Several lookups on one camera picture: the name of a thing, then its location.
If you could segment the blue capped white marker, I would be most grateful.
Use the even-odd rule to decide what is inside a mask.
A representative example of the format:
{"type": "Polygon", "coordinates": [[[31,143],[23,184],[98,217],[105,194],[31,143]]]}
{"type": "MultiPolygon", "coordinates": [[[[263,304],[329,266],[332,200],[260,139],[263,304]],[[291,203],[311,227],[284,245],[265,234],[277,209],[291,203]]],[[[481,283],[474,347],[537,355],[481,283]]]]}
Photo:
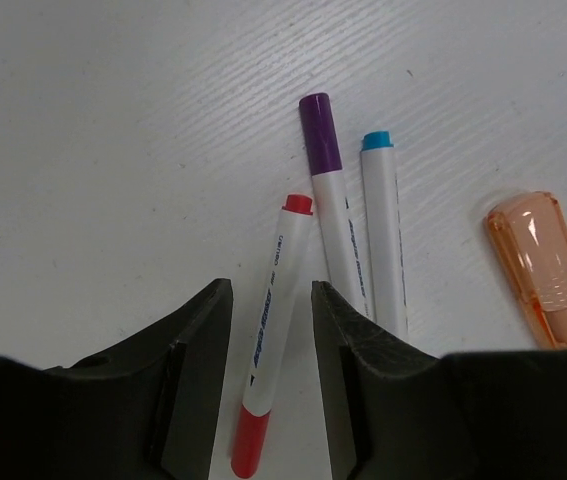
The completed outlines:
{"type": "Polygon", "coordinates": [[[360,163],[376,320],[391,334],[407,340],[397,172],[389,132],[375,131],[363,137],[360,163]]]}

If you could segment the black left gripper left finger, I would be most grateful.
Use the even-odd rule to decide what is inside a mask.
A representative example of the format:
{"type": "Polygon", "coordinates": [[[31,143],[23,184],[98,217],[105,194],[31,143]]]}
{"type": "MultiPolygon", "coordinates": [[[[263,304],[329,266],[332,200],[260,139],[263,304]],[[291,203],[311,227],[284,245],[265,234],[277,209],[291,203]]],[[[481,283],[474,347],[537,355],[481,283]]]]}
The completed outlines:
{"type": "Polygon", "coordinates": [[[69,368],[0,356],[0,479],[205,479],[231,331],[217,279],[69,368]]]}

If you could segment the red capped white marker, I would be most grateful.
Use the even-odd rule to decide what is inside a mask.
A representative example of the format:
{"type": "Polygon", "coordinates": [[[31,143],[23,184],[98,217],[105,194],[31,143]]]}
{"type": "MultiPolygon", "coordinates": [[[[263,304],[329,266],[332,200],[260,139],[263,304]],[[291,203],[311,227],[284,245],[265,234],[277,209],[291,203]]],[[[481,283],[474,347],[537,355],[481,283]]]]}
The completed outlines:
{"type": "Polygon", "coordinates": [[[231,468],[241,479],[251,478],[260,462],[312,218],[310,197],[287,196],[277,221],[232,448],[231,468]]]}

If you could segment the purple capped white marker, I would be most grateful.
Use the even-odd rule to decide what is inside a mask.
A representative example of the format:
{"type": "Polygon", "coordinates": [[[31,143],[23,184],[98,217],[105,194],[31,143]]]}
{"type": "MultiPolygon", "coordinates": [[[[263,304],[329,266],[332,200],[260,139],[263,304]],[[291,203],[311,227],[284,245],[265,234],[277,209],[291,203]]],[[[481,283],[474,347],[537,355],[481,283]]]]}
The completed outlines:
{"type": "Polygon", "coordinates": [[[330,98],[314,93],[299,100],[299,115],[332,286],[364,316],[369,315],[356,233],[330,98]]]}

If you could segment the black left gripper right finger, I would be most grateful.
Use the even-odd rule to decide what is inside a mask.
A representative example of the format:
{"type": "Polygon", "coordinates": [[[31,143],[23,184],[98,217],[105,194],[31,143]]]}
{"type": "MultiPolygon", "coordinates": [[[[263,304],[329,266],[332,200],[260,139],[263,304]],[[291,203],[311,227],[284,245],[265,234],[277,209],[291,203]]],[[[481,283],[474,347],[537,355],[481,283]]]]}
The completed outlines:
{"type": "Polygon", "coordinates": [[[311,292],[336,479],[567,479],[567,350],[430,356],[311,292]]]}

